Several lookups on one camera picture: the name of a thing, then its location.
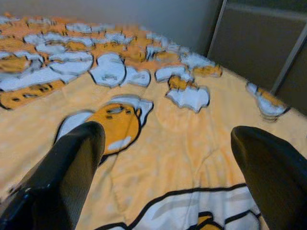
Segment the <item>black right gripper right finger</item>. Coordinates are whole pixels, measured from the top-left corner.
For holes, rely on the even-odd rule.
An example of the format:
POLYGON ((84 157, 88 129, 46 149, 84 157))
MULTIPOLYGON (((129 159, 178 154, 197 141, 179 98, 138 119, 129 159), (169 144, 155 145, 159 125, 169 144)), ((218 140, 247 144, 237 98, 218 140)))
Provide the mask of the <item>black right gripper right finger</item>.
POLYGON ((269 229, 307 230, 307 159, 252 126, 232 129, 231 149, 269 229))

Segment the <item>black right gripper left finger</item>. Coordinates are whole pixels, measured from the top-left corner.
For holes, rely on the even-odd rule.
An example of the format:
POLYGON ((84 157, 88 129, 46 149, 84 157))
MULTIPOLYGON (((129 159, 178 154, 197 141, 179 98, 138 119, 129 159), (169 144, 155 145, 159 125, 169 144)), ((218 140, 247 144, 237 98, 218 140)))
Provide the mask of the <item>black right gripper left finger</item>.
POLYGON ((0 230, 75 230, 105 139, 92 121, 56 141, 0 203, 0 230))

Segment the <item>yellow cartoon egg blanket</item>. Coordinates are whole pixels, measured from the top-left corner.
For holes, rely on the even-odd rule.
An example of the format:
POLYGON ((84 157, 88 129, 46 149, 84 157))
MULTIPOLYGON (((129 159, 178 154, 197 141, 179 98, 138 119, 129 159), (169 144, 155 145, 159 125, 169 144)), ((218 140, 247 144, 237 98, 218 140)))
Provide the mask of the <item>yellow cartoon egg blanket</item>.
POLYGON ((0 203, 76 126, 106 127, 77 230, 266 227, 231 150, 258 127, 307 158, 307 117, 135 25, 0 15, 0 203))

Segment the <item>dark wardrobe grey frame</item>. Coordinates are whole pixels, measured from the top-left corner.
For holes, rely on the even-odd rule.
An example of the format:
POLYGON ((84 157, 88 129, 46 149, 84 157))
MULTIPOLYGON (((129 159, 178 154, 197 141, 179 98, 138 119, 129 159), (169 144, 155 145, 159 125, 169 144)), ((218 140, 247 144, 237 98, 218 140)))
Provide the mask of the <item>dark wardrobe grey frame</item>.
POLYGON ((225 0, 208 56, 307 114, 307 0, 225 0))

